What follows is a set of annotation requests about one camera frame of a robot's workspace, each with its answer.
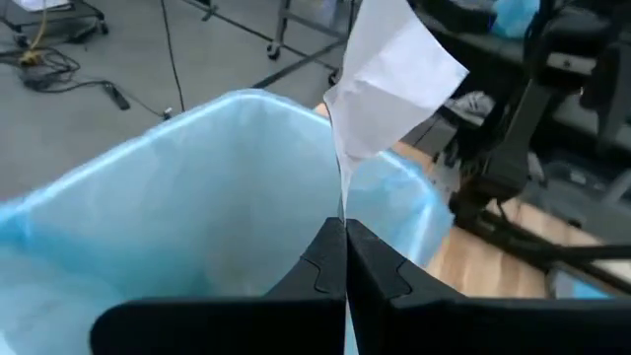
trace metal stand leg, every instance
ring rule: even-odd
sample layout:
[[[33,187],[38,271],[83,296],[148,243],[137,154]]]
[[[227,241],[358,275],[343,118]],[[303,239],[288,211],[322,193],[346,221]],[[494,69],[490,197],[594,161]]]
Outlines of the metal stand leg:
[[[208,21],[215,13],[217,12],[217,5],[213,5],[213,0],[206,0],[207,4],[202,4],[196,0],[183,0],[185,3],[192,5],[200,10],[203,10],[206,15],[201,19],[201,21]]]
[[[271,60],[276,60],[280,56],[280,48],[283,46],[285,39],[285,32],[287,31],[287,16],[286,12],[291,8],[291,0],[282,0],[280,2],[280,9],[278,9],[278,24],[276,25],[276,36],[274,40],[267,45],[267,57]]]

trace trash can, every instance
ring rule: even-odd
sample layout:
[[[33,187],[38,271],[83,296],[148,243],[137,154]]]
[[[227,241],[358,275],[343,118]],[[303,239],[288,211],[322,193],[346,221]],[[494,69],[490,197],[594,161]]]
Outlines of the trash can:
[[[0,349],[88,354],[116,304],[262,295],[336,215],[339,191],[330,125],[307,108],[246,90],[181,114],[0,206]],[[419,265],[452,221],[392,152],[353,177],[348,217]]]

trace floor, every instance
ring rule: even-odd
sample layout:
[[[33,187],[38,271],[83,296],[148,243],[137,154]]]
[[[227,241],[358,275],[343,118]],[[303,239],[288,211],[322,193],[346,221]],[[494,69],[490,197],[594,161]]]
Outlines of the floor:
[[[222,15],[273,36],[278,0],[216,3]],[[334,3],[295,0],[293,6],[330,23],[335,18]],[[172,107],[178,111],[159,0],[92,0],[91,4],[105,13],[109,35],[95,35],[84,45],[57,46],[81,63],[79,79],[106,78],[155,110]],[[202,22],[204,14],[181,0],[167,0],[167,8],[186,107],[248,88],[300,59],[285,50],[278,61],[271,61],[265,53],[267,41],[217,18]],[[292,24],[286,42],[309,53],[331,39]],[[0,49],[12,47],[11,32],[1,26]],[[341,53],[337,50],[323,60],[339,65]],[[312,63],[268,90],[314,107],[328,88],[329,73]],[[60,95],[30,92],[15,69],[4,65],[0,65],[0,107],[0,200],[47,183],[160,122],[134,102],[130,110],[119,110],[101,88]]]

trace yellow cable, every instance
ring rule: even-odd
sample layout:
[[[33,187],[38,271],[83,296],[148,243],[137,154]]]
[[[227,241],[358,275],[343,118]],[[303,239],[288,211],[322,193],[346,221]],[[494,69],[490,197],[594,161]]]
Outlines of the yellow cable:
[[[41,11],[41,24],[39,25],[39,31],[37,31],[37,35],[35,39],[31,42],[29,49],[22,54],[20,58],[20,63],[23,65],[35,65],[39,62],[39,53],[35,51],[39,42],[43,38],[43,34],[46,32],[46,0],[41,1],[42,11]]]

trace cart wheel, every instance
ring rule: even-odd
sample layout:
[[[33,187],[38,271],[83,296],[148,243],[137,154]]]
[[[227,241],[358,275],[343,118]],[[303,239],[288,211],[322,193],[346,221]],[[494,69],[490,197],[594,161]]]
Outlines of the cart wheel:
[[[103,35],[109,34],[109,27],[107,26],[104,20],[99,21],[99,30],[101,31]]]
[[[29,38],[24,34],[13,34],[13,41],[19,48],[28,48],[30,45]]]
[[[330,86],[334,86],[335,84],[337,84],[337,74],[339,73],[338,69],[333,70],[329,75],[328,75],[328,85]]]
[[[276,43],[270,43],[267,45],[267,57],[271,60],[276,60],[280,57],[280,45]]]

